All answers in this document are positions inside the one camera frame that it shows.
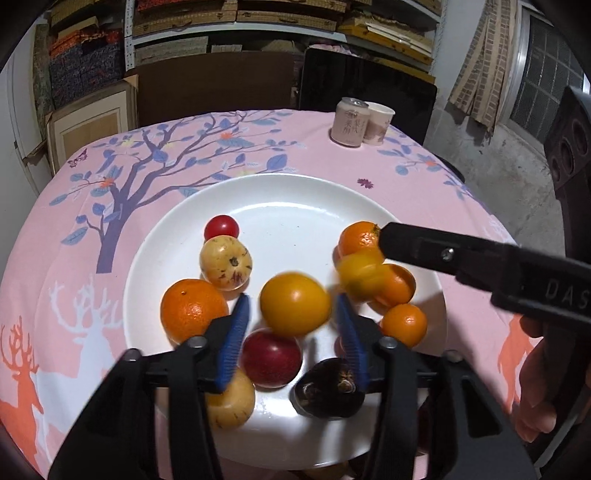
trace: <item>orange deer print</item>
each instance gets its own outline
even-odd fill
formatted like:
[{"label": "orange deer print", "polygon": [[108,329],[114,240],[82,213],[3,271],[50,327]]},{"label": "orange deer print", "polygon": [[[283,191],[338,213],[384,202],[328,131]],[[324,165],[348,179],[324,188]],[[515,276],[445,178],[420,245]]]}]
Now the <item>orange deer print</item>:
[{"label": "orange deer print", "polygon": [[30,335],[27,334],[27,345],[24,344],[22,317],[19,317],[18,323],[10,328],[8,347],[10,360],[4,351],[4,325],[2,325],[0,328],[0,353],[4,365],[13,372],[12,378],[17,381],[17,406],[14,407],[10,403],[0,401],[0,420],[14,442],[21,448],[27,460],[39,470],[35,460],[37,425],[33,416],[33,407],[41,413],[43,413],[43,407],[31,379],[31,374],[37,373],[39,365],[35,363]]},{"label": "orange deer print", "polygon": [[505,339],[501,353],[499,354],[499,361],[497,366],[499,372],[505,377],[507,382],[507,397],[505,399],[505,409],[511,412],[513,403],[519,403],[519,395],[517,394],[517,367],[521,364],[524,356],[530,354],[534,349],[525,332],[521,329],[522,315],[513,315],[509,322],[509,336]]}]

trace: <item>curtain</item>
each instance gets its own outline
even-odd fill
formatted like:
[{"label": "curtain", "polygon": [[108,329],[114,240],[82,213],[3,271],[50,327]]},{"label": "curtain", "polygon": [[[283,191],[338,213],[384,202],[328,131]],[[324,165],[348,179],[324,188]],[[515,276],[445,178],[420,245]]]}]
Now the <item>curtain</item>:
[{"label": "curtain", "polygon": [[517,0],[486,0],[476,34],[449,97],[475,121],[495,128],[511,68]]}]

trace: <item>paper cup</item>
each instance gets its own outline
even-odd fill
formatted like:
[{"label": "paper cup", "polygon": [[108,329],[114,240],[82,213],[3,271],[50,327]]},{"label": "paper cup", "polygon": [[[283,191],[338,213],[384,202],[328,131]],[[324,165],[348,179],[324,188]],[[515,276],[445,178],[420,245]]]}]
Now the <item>paper cup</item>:
[{"label": "paper cup", "polygon": [[390,107],[375,102],[365,102],[369,105],[369,122],[365,130],[363,143],[381,145],[388,131],[388,125],[396,112]]}]

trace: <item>window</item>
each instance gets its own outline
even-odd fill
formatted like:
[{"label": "window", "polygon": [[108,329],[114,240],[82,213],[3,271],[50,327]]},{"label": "window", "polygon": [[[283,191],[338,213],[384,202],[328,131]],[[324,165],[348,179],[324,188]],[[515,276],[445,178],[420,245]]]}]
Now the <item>window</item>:
[{"label": "window", "polygon": [[505,105],[504,122],[543,152],[564,88],[589,93],[583,69],[562,35],[541,15],[521,6],[518,54]]}]

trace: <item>white plate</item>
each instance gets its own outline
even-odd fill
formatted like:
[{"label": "white plate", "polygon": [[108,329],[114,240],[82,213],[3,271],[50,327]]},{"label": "white plate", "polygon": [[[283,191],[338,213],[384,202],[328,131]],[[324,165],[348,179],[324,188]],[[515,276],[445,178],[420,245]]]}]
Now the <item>white plate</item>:
[{"label": "white plate", "polygon": [[[382,226],[396,221],[367,197],[311,177],[256,175],[202,190],[168,212],[135,256],[124,294],[127,347],[138,348],[145,355],[171,350],[160,323],[160,300],[176,281],[199,278],[203,229],[209,219],[221,214],[236,219],[239,239],[253,259],[246,289],[252,299],[249,331],[260,325],[258,296],[271,277],[301,271],[328,288],[335,284],[333,249],[345,227],[359,220]],[[406,267],[417,280],[413,303],[429,319],[427,336],[417,349],[440,355],[447,335],[441,284],[431,271]],[[363,306],[361,313],[380,318],[368,306]],[[329,322],[305,338],[299,376],[315,363],[335,356],[336,336]],[[257,391],[254,414],[241,428],[215,430],[218,454],[247,465],[298,470],[343,462],[369,450],[379,394],[368,395],[361,411],[351,419],[323,421],[296,413],[288,397],[296,381],[280,390]]]}]

